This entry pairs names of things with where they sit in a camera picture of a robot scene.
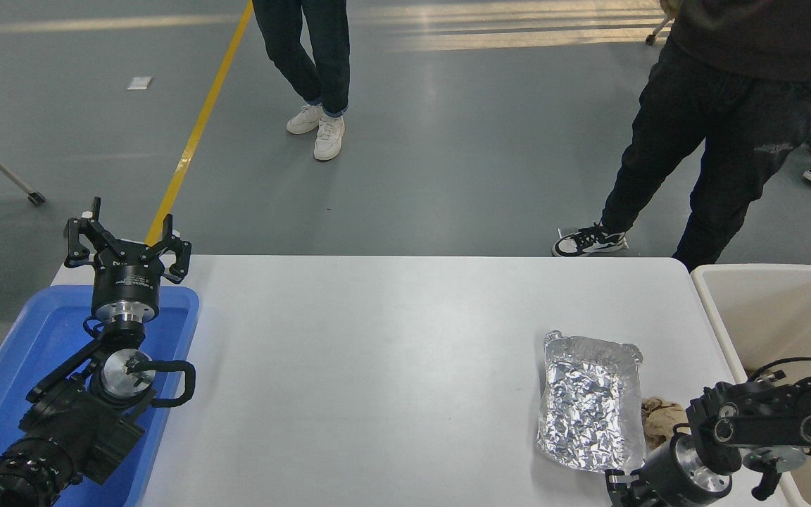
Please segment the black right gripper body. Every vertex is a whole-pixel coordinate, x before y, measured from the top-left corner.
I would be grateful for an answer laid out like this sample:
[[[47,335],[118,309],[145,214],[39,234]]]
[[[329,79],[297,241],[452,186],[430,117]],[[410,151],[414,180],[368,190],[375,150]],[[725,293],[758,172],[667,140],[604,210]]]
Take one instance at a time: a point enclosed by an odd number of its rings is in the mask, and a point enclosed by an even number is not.
[[[648,456],[631,483],[636,506],[702,506],[703,464],[691,440],[672,440]]]

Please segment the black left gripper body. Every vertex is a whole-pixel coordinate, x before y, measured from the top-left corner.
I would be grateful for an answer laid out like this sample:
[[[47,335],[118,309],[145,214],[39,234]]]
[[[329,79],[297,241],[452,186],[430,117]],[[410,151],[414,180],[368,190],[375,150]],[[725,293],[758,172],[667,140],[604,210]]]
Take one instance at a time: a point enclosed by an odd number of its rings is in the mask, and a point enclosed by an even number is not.
[[[132,301],[151,308],[160,304],[161,276],[165,267],[156,258],[142,262],[139,245],[122,248],[126,258],[119,258],[110,249],[94,254],[94,288],[92,307],[102,308],[112,303]]]

